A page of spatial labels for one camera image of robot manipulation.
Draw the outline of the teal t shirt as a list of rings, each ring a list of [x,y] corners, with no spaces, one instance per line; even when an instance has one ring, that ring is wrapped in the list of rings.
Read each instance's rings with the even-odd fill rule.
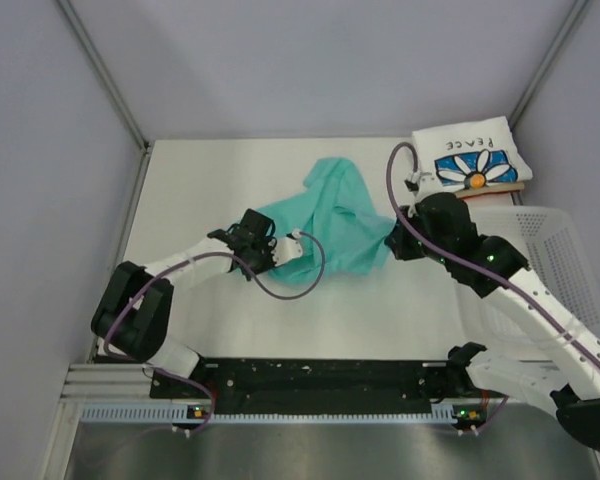
[[[304,191],[259,207],[277,233],[299,229],[304,255],[269,272],[287,286],[312,283],[319,273],[368,275],[386,263],[385,238],[394,221],[376,212],[366,182],[347,158],[316,161],[303,181]]]

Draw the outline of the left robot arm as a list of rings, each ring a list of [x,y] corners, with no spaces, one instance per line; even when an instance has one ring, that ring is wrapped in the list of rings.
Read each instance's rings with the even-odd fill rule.
[[[175,294],[238,269],[241,260],[256,274],[271,270],[275,246],[274,221],[248,209],[239,222],[182,252],[148,265],[124,261],[108,281],[91,331],[109,341],[113,355],[165,370],[177,390],[196,396],[207,374],[197,366],[199,354],[168,334]]]

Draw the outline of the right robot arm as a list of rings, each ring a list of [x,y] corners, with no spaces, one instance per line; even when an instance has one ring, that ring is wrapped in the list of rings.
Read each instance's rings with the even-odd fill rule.
[[[396,225],[386,244],[396,259],[441,264],[458,284],[513,320],[555,367],[545,370],[467,343],[449,354],[449,388],[461,396],[484,389],[523,401],[600,452],[600,339],[508,240],[478,232],[463,200],[436,193],[413,205],[390,204]]]

